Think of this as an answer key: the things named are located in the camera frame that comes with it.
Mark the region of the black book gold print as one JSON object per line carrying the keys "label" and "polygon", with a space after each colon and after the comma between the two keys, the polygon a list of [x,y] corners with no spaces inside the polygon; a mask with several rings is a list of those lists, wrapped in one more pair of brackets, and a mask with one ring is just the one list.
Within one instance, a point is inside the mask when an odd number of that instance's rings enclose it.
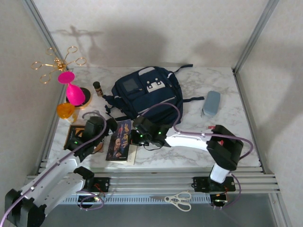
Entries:
{"label": "black book gold print", "polygon": [[[70,150],[73,151],[77,148],[78,145],[80,145],[82,142],[84,143],[86,140],[84,138],[84,132],[85,132],[85,126],[84,125],[72,125],[69,127],[68,135],[66,137],[65,144],[63,146],[64,150]],[[101,137],[100,139],[94,141],[93,144],[93,151],[92,154],[102,152],[102,148],[104,145],[104,138]]]}

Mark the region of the dark blue portrait book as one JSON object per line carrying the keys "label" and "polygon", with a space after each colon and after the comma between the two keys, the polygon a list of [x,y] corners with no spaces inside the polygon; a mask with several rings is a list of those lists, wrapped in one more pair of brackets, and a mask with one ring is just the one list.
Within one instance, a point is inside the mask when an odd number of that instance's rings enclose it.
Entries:
{"label": "dark blue portrait book", "polygon": [[106,161],[133,166],[137,146],[131,145],[131,120],[117,123],[117,130],[112,134],[108,146]]}

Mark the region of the navy blue backpack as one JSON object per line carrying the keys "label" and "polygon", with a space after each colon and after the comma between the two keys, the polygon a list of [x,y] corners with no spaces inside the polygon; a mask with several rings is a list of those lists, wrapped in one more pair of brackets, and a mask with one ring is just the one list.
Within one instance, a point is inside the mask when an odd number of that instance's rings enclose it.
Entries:
{"label": "navy blue backpack", "polygon": [[134,120],[143,115],[157,125],[172,126],[183,114],[183,104],[191,101],[204,100],[203,96],[184,99],[176,71],[169,71],[163,67],[145,67],[128,74],[115,82],[111,96],[104,95],[108,103],[106,114],[111,109],[119,109],[124,117],[115,118],[116,121]]}

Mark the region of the grey blue pencil case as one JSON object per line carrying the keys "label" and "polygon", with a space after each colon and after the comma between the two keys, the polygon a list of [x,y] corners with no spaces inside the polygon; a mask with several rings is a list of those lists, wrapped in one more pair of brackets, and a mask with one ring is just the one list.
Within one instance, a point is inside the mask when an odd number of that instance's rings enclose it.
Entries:
{"label": "grey blue pencil case", "polygon": [[218,113],[221,94],[216,91],[209,91],[206,95],[201,115],[213,117]]}

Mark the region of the amber orange wine glass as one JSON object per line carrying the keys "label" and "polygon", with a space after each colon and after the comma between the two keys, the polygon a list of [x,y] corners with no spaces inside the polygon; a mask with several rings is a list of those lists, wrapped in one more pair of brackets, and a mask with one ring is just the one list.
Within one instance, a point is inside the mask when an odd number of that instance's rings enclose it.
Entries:
{"label": "amber orange wine glass", "polygon": [[67,120],[69,123],[74,123],[77,120],[75,106],[70,103],[59,104],[56,108],[56,112],[59,118]]}

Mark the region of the gold glass rack marble base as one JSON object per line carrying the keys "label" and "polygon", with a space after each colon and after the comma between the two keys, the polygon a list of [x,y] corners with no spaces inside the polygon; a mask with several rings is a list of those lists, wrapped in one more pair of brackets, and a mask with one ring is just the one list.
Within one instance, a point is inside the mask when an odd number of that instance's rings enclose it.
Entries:
{"label": "gold glass rack marble base", "polygon": [[[77,66],[83,66],[87,63],[87,60],[84,57],[79,57],[79,58],[77,58],[73,61],[68,61],[68,56],[71,55],[71,54],[76,53],[77,51],[78,51],[78,47],[76,47],[76,46],[68,47],[65,57],[63,57],[63,58],[55,57],[54,60],[53,60],[53,63],[51,63],[51,64],[46,64],[46,63],[41,63],[40,61],[35,61],[35,62],[32,63],[31,69],[38,70],[42,67],[51,67],[52,68],[51,71],[47,74],[42,75],[39,79],[40,83],[47,84],[51,81],[52,75],[56,72],[60,72],[60,74],[63,73],[63,72],[66,72],[66,71],[73,72],[72,70],[68,69],[68,67],[71,64],[75,63]],[[81,90],[83,91],[83,93],[85,95],[85,101],[83,102],[83,104],[75,106],[76,108],[83,108],[85,105],[88,104],[88,102],[91,99],[91,92],[88,89],[84,88],[84,87],[80,87],[80,88],[81,88]],[[69,100],[66,97],[66,94],[65,94],[65,102],[69,103]]]}

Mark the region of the pink wine glass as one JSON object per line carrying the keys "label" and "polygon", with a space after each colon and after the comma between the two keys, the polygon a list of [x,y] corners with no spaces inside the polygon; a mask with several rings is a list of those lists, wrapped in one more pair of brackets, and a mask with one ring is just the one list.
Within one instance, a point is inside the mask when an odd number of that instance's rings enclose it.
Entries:
{"label": "pink wine glass", "polygon": [[85,101],[85,95],[80,87],[72,84],[75,79],[75,74],[70,71],[63,72],[59,75],[58,81],[61,84],[66,84],[66,97],[73,106],[83,104]]}

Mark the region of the spice bottle black cap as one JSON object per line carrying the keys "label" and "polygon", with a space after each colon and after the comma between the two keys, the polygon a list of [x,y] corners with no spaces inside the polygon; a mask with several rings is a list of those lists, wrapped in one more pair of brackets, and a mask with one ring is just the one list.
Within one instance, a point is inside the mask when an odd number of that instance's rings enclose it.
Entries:
{"label": "spice bottle black cap", "polygon": [[103,94],[103,91],[101,89],[101,85],[98,81],[93,82],[93,87],[94,87],[94,89],[97,93],[97,96],[98,97],[103,97],[104,94]]}

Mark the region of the small black circuit board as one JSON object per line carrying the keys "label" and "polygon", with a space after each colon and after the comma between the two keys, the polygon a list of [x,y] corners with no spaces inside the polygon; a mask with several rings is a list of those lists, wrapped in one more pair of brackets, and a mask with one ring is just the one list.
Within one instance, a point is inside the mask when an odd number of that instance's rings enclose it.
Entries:
{"label": "small black circuit board", "polygon": [[79,196],[78,197],[78,203],[81,202],[89,202],[89,203],[94,203],[94,202],[98,202],[99,198],[97,198],[96,196]]}
{"label": "small black circuit board", "polygon": [[210,199],[211,199],[211,205],[217,207],[223,207],[226,203],[228,203],[226,193],[211,194]]}

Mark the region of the aluminium front rail base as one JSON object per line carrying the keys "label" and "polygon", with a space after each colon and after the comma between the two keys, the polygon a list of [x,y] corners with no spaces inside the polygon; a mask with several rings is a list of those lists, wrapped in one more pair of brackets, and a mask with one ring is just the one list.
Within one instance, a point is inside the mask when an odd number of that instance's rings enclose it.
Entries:
{"label": "aluminium front rail base", "polygon": [[[103,168],[95,177],[109,177],[109,193],[166,194],[193,192],[194,177],[208,177],[211,168]],[[261,167],[238,167],[233,172],[243,193],[280,193],[274,174],[265,174]]]}

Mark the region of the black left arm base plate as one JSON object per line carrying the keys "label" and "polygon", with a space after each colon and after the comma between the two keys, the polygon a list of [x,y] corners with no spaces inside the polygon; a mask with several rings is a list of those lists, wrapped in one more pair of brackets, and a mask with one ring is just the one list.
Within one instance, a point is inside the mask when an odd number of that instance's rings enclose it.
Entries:
{"label": "black left arm base plate", "polygon": [[95,177],[93,179],[91,192],[108,192],[109,186],[110,186],[109,177]]}

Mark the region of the white handled scissors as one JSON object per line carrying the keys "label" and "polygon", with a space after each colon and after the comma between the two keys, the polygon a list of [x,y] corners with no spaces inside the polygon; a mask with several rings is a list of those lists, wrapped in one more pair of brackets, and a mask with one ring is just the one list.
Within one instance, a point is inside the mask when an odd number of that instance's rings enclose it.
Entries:
{"label": "white handled scissors", "polygon": [[191,204],[189,201],[191,200],[192,195],[189,192],[180,192],[171,196],[150,196],[150,198],[170,203],[183,212],[191,211]]}

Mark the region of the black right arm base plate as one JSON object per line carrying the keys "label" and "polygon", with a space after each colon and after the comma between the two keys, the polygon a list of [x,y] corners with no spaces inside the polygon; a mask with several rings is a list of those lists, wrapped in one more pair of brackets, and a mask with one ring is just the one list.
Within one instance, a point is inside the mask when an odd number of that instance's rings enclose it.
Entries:
{"label": "black right arm base plate", "polygon": [[234,192],[236,191],[235,182],[232,176],[226,177],[223,183],[217,183],[210,177],[194,177],[191,184],[195,192]]}

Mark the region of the aluminium frame post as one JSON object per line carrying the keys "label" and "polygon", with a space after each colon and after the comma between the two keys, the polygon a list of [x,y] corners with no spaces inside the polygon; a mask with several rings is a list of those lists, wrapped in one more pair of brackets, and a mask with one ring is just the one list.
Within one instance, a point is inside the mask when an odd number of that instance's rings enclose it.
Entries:
{"label": "aluminium frame post", "polygon": [[[37,6],[34,3],[34,0],[21,0],[25,9],[29,13],[30,17],[33,19],[33,22],[35,26],[38,29],[38,32],[42,36],[43,40],[46,42],[46,45],[48,48],[52,47],[55,49],[55,56],[58,58],[62,58],[62,54],[57,47],[57,44],[55,43],[51,32],[47,28],[46,23],[43,20],[43,17],[41,16]],[[39,173],[39,170],[46,166],[49,153],[51,151],[53,138],[56,132],[57,124],[59,121],[59,117],[57,116],[55,110],[51,111],[51,118],[50,123],[48,123],[48,126],[46,128],[46,135],[44,137],[41,150],[39,152],[39,156],[37,158],[37,162],[35,164],[34,170],[32,172],[32,175],[37,175]]]}
{"label": "aluminium frame post", "polygon": [[233,67],[232,71],[234,76],[236,77],[242,67],[244,66],[247,58],[249,57],[251,51],[253,50],[255,44],[257,43],[258,39],[262,31],[264,30],[267,22],[269,21],[271,15],[273,14],[275,8],[277,7],[280,0],[268,0],[261,16],[259,17],[247,43],[244,46],[243,51],[241,52],[240,58],[238,59],[237,63]]}

